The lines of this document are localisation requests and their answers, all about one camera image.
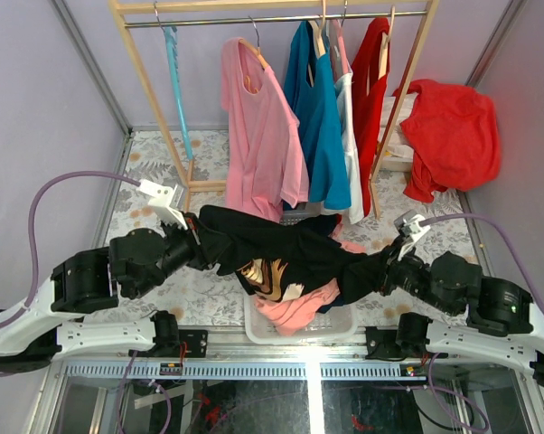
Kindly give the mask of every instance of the wooden hanger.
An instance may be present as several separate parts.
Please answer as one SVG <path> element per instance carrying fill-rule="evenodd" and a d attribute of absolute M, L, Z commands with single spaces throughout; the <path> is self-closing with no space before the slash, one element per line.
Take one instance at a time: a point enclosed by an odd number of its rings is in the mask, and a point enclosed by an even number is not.
<path fill-rule="evenodd" d="M 260 53 L 260 50 L 257 49 L 254 45 L 252 45 L 250 42 L 246 41 L 245 39 L 240 39 L 239 43 L 241 43 L 246 48 L 248 48 L 251 52 L 254 53 L 254 55 L 257 57 L 258 61 L 262 65 L 262 69 L 265 70 L 269 66 L 266 59 L 264 59 L 264 57 L 262 57 L 262 54 Z"/>
<path fill-rule="evenodd" d="M 313 30 L 314 37 L 314 52 L 316 53 L 316 59 L 319 59 L 321 56 L 326 54 L 326 49 L 324 48 L 323 41 L 323 30 L 326 25 L 326 0 L 323 0 L 323 15 L 320 27 L 316 21 L 311 20 L 308 22 Z"/>
<path fill-rule="evenodd" d="M 392 35 L 392 26 L 395 23 L 395 5 L 390 7 L 390 26 L 389 34 L 382 34 L 382 41 L 380 42 L 380 58 L 379 58 L 379 78 L 384 77 L 387 73 L 387 66 L 389 62 L 389 46 L 390 36 Z"/>

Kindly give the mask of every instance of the pink t-shirt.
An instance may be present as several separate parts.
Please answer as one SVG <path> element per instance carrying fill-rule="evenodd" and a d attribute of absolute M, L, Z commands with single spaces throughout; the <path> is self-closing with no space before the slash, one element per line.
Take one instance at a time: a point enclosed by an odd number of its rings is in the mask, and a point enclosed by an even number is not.
<path fill-rule="evenodd" d="M 272 69 L 263 70 L 239 39 L 221 53 L 221 105 L 230 131 L 226 206 L 279 222 L 282 200 L 293 207 L 308 200 L 298 119 Z"/>

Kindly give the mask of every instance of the black garment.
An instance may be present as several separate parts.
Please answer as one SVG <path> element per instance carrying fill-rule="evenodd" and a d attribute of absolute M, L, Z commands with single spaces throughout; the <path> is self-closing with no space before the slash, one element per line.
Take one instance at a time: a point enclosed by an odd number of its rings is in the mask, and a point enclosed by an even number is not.
<path fill-rule="evenodd" d="M 249 267 L 254 259 L 274 263 L 280 299 L 290 284 L 302 285 L 301 295 L 305 295 L 337 278 L 344 304 L 350 304 L 382 285 L 386 255 L 350 253 L 341 249 L 339 242 L 302 224 L 282 226 L 212 205 L 202 207 L 199 220 L 204 225 L 199 228 L 202 246 L 220 264 L 218 275 Z M 255 289 L 260 292 L 247 281 L 242 286 L 249 294 L 255 293 Z"/>
<path fill-rule="evenodd" d="M 340 216 L 338 214 L 320 214 L 316 217 L 309 217 L 308 219 L 301 220 L 295 226 L 297 228 L 307 228 L 318 235 L 323 235 L 324 237 L 330 237 L 336 229 L 339 217 Z"/>

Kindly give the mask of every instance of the clothing rack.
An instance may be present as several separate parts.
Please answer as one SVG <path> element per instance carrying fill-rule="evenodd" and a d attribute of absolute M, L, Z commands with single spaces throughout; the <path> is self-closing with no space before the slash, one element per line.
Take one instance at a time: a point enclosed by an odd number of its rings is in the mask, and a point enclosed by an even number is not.
<path fill-rule="evenodd" d="M 400 81 L 399 89 L 400 93 L 395 99 L 395 103 L 392 108 L 392 112 L 387 123 L 384 136 L 379 146 L 379 150 L 374 160 L 374 164 L 370 171 L 369 188 L 372 198 L 372 207 L 377 219 L 380 217 L 380 204 L 376 190 L 376 179 L 379 174 L 379 170 L 382 167 L 382 160 L 386 155 L 388 143 L 392 130 L 397 123 L 399 117 L 400 108 L 402 102 L 407 95 L 408 85 L 411 82 L 413 73 L 417 66 L 418 58 L 423 50 L 425 40 L 427 38 L 428 31 L 433 22 L 433 18 L 438 7 L 439 0 L 324 0 L 325 5 L 328 6 L 346 6 L 346 5 L 389 5 L 391 3 L 426 3 L 426 7 L 422 11 L 410 11 L 410 12 L 397 12 L 395 17 L 401 16 L 416 16 L 421 15 L 420 26 L 418 27 L 415 41 L 413 42 L 410 55 L 408 56 L 407 65 L 405 66 L 402 79 Z M 169 14 L 169 13 L 188 13 L 188 12 L 221 12 L 231 10 L 252 10 L 252 9 L 288 9 L 288 8 L 301 8 L 301 7 L 320 7 L 323 2 L 321 0 L 198 0 L 198 1 L 182 1 L 171 3 L 132 3 L 121 4 L 118 0 L 108 0 L 109 9 L 116 22 L 119 34 L 126 46 L 127 53 L 136 69 L 137 76 L 142 83 L 145 95 L 148 102 L 154 112 L 155 119 L 160 128 L 164 141 L 167 145 L 174 161 L 175 169 L 180 177 L 181 182 L 187 188 L 185 196 L 185 211 L 188 211 L 190 206 L 190 200 L 192 193 L 202 192 L 222 192 L 226 189 L 225 180 L 217 181 L 195 181 L 192 179 L 193 159 L 188 162 L 187 171 L 183 168 L 182 160 L 178 156 L 178 152 L 175 148 L 174 141 L 170 135 L 169 128 L 165 121 L 164 113 L 162 112 L 157 96 L 154 93 L 152 83 L 149 80 L 147 71 L 145 70 L 144 63 L 139 51 L 137 50 L 136 43 L 130 32 L 131 29 L 141 29 L 149 27 L 159 27 L 160 25 L 175 25 L 175 26 L 187 26 L 187 25 L 213 25 L 213 24 L 251 24 L 256 23 L 282 23 L 291 21 L 307 21 L 314 19 L 334 19 L 345 18 L 358 19 L 358 18 L 374 18 L 378 16 L 390 16 L 390 13 L 363 13 L 363 14 L 319 14 L 319 15 L 293 15 L 293 16 L 273 16 L 273 17 L 259 17 L 253 20 L 249 17 L 245 18 L 222 18 L 212 20 L 185 20 L 185 21 L 166 21 L 159 23 L 157 21 L 150 21 L 145 23 L 129 23 L 126 21 L 126 16 L 133 14 Z"/>

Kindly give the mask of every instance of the wooden post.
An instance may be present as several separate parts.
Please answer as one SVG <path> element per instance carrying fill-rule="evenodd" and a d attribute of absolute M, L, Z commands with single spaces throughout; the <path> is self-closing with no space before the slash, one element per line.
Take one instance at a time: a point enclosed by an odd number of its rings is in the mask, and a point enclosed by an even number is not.
<path fill-rule="evenodd" d="M 412 80 L 413 73 L 415 72 L 415 68 L 417 67 L 418 58 L 420 57 L 420 53 L 423 51 L 423 46 L 425 45 L 425 40 L 427 39 L 428 31 L 431 27 L 431 24 L 433 23 L 433 19 L 435 17 L 436 9 L 438 7 L 439 0 L 429 0 L 427 3 L 427 14 L 423 15 L 423 17 L 420 20 L 420 26 L 418 27 L 417 36 L 415 37 L 415 41 L 413 42 L 413 47 L 410 51 L 410 55 L 408 56 L 407 66 L 405 67 L 405 71 L 402 75 L 402 80 L 400 81 L 400 93 L 395 99 L 395 103 L 392 106 L 392 112 L 390 113 L 389 122 L 387 123 L 387 127 L 384 131 L 384 136 L 382 137 L 381 146 L 377 152 L 377 156 L 375 158 L 374 164 L 372 165 L 372 171 L 370 173 L 370 190 L 376 192 L 376 186 L 374 183 L 376 182 L 376 178 L 379 175 L 380 166 L 382 165 L 382 160 L 384 156 L 387 153 L 387 148 L 389 147 L 389 140 L 390 136 L 392 135 L 392 131 L 394 127 L 397 125 L 397 119 L 399 118 L 400 109 L 402 108 L 402 102 L 405 99 L 405 96 L 407 95 L 408 85 L 410 84 L 410 81 Z M 378 198 L 376 195 L 372 196 L 373 199 L 373 209 L 374 209 L 374 215 L 377 219 L 380 218 L 380 207 L 378 204 Z"/>
<path fill-rule="evenodd" d="M 132 37 L 129 30 L 126 29 L 126 27 L 124 26 L 126 20 L 117 11 L 117 9 L 119 8 L 119 3 L 117 2 L 117 0 L 109 0 L 108 4 L 109 9 L 111 10 L 111 14 L 113 15 L 113 19 L 116 22 L 117 29 L 119 30 L 119 34 L 121 35 L 121 39 L 126 45 L 129 58 L 131 59 L 131 62 L 134 63 L 134 68 L 136 68 L 137 77 L 142 83 L 142 87 L 144 88 L 144 92 L 147 96 L 147 100 L 149 101 L 149 105 L 154 112 L 155 119 L 157 120 L 157 125 L 160 127 L 160 131 L 162 132 L 162 136 L 164 137 L 167 149 L 172 156 L 175 164 L 175 170 L 180 176 L 180 180 L 182 181 L 184 186 L 187 187 L 188 183 L 186 171 L 183 168 L 180 156 L 178 156 L 178 151 L 175 148 L 174 141 L 172 140 L 172 136 L 170 135 L 170 130 L 167 126 L 167 123 L 165 122 L 164 113 L 162 113 L 159 102 L 157 101 L 157 97 L 155 96 L 154 89 L 152 88 L 152 83 L 150 82 L 149 77 L 147 76 L 147 72 L 145 71 L 145 66 L 142 62 L 142 58 L 137 51 L 136 42 L 134 41 L 134 38 Z"/>
<path fill-rule="evenodd" d="M 390 3 L 423 3 L 432 0 L 348 0 L 351 5 L 390 5 Z M 192 0 L 181 2 L 158 2 L 156 5 L 159 14 L 178 14 L 183 12 L 218 12 L 218 11 L 246 11 L 250 9 L 284 9 L 296 7 L 319 8 L 321 0 Z M 327 6 L 342 8 L 343 0 L 326 0 Z M 125 3 L 117 5 L 120 15 L 154 14 L 154 4 Z"/>

